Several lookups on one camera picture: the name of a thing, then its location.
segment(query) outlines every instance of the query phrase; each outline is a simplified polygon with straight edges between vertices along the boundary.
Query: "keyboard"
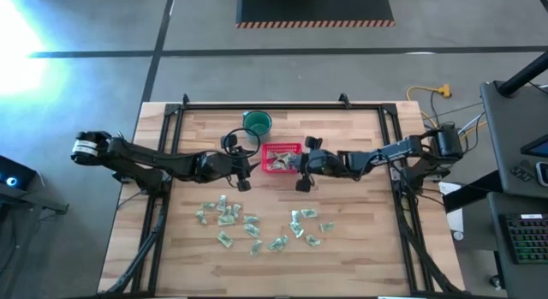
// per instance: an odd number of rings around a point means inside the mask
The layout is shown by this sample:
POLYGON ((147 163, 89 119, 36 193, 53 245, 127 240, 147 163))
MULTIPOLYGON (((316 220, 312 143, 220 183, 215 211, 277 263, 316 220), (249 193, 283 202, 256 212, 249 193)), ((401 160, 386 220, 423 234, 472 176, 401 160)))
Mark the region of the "keyboard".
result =
POLYGON ((500 224, 515 264, 548 264, 548 214, 504 214, 500 224))

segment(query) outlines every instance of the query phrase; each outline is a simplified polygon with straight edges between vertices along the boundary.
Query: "black floor mat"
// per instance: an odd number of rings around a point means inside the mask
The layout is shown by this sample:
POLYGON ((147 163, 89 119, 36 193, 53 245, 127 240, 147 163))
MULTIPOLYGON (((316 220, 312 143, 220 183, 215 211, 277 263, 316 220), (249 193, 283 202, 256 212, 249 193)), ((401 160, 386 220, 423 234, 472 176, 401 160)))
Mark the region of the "black floor mat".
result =
POLYGON ((238 0, 238 28, 392 27, 388 0, 238 0))

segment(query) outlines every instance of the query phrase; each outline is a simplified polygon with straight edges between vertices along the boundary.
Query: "robotic arm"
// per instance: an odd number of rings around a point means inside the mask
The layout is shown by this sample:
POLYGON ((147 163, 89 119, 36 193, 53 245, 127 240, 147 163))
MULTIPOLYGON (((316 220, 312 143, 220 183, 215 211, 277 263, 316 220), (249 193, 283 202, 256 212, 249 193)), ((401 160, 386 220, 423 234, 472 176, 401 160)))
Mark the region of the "robotic arm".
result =
POLYGON ((226 153, 211 150, 168 154, 128 143, 123 137, 112 137, 104 131, 80 132, 70 158, 80 165, 105 166, 115 172, 113 177, 120 182, 126 177, 134 179, 149 194, 164 191, 168 176, 208 183, 236 175, 238 190, 248 191, 251 186, 246 179, 258 164, 250 165, 247 158, 254 152, 236 147, 237 138, 232 134, 223 137, 221 144, 226 153))
POLYGON ((463 156, 457 130, 452 125, 444 125, 423 135, 410 135, 403 141, 372 152, 338 151, 335 155, 320 149, 321 143, 322 139, 307 137, 305 146, 311 149, 310 153, 303 153, 291 161, 291 164, 303 175, 297 182, 296 190, 310 191, 313 186, 310 174, 359 181, 374 167, 393 163, 400 158, 420 158, 414 166, 402 169, 402 174, 408 181, 407 185, 415 190, 422 186, 427 176, 439 178, 447 176, 449 171, 440 166, 454 164, 463 156), (422 144, 426 138, 431 138, 430 146, 422 144))

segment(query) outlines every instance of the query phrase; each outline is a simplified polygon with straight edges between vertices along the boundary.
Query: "yellow extension cord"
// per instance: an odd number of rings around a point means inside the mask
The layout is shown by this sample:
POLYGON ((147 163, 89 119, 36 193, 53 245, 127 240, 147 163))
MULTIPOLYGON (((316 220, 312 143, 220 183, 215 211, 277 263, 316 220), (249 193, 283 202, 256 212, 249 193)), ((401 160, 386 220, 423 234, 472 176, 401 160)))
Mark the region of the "yellow extension cord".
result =
MULTIPOLYGON (((407 97, 408 101, 411 101, 411 96, 409 95, 411 93, 412 90, 414 89, 420 89, 420 90, 426 90, 428 92, 435 92, 435 93, 439 93, 441 94, 444 98, 450 98, 451 97, 451 92, 450 92, 450 89, 449 89, 449 85, 448 84, 444 84, 442 87, 440 88, 433 88, 433 87, 423 87, 423 86, 411 86, 408 88, 407 92, 405 93, 405 96, 407 97)), ((437 128, 438 125, 432 120, 432 117, 428 114, 426 114, 424 111, 420 111, 420 114, 422 114, 422 116, 425 117, 425 119, 428 119, 428 121, 430 121, 430 123, 432 123, 432 126, 434 128, 437 128)), ((461 136, 460 140, 464 140, 468 134, 470 134, 472 131, 476 130, 476 129, 479 129, 480 127, 483 127, 485 124, 487 123, 487 121, 484 121, 480 124, 478 124, 478 126, 473 126, 472 128, 470 128, 468 131, 466 131, 464 133, 463 136, 461 136)))

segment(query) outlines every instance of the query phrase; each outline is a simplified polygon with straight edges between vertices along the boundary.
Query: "dollar bill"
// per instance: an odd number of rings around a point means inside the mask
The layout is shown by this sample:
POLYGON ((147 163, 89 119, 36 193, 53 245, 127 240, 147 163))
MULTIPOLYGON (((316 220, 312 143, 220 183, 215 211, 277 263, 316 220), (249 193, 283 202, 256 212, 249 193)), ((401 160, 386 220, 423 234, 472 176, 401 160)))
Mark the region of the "dollar bill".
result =
POLYGON ((282 252, 287 242, 288 242, 288 237, 286 235, 283 235, 277 238, 273 243, 269 244, 268 249, 270 251, 277 250, 278 252, 282 252))
POLYGON ((199 222, 202 223, 203 225, 207 225, 207 220, 206 220, 206 217, 204 216, 203 210, 198 210, 196 212, 196 218, 198 218, 199 222))
POLYGON ((255 243, 253 244, 253 246, 251 247, 251 252, 250 254, 252 256, 255 256, 259 253, 259 250, 260 250, 260 247, 263 246, 263 242, 260 241, 259 239, 257 241, 255 241, 255 243))
POLYGON ((293 223, 299 223, 299 211, 298 210, 291 211, 291 218, 293 219, 293 223))
POLYGON ((325 224, 320 224, 319 225, 319 229, 322 231, 322 232, 326 232, 326 231, 330 231, 332 229, 335 228, 335 222, 331 221, 329 223, 325 223, 325 224))
POLYGON ((226 206, 224 208, 223 213, 217 219, 217 224, 220 225, 220 226, 234 225, 235 224, 235 219, 234 219, 234 217, 232 216, 231 213, 232 213, 232 206, 226 206))
POLYGON ((234 219, 240 217, 240 215, 238 214, 238 212, 240 211, 240 209, 241 209, 241 205, 240 205, 240 204, 234 204, 234 205, 232 206, 232 216, 234 217, 234 219))
POLYGON ((226 248, 230 248, 230 246, 232 245, 232 242, 234 242, 234 240, 232 240, 229 235, 227 235, 224 231, 221 231, 218 235, 217 235, 217 239, 226 247, 226 248))
POLYGON ((301 214, 305 218, 317 218, 318 217, 318 213, 316 212, 315 209, 302 209, 301 214))
POLYGON ((307 243, 310 244, 311 247, 315 247, 322 242, 321 240, 314 238, 314 235, 307 235, 305 239, 307 239, 307 243))
POLYGON ((217 210, 220 212, 224 212, 224 208, 226 208, 226 195, 221 195, 221 198, 219 199, 219 203, 217 205, 217 210))
POLYGON ((253 224, 244 224, 244 229, 246 229, 246 232, 253 238, 259 238, 260 230, 259 227, 253 225, 253 224))
POLYGON ((243 216, 243 223, 255 223, 259 222, 259 217, 243 216))
POLYGON ((295 237, 300 237, 305 230, 302 229, 301 223, 289 223, 289 228, 295 233, 295 237))
POLYGON ((215 208, 215 203, 202 203, 203 209, 213 209, 215 208))

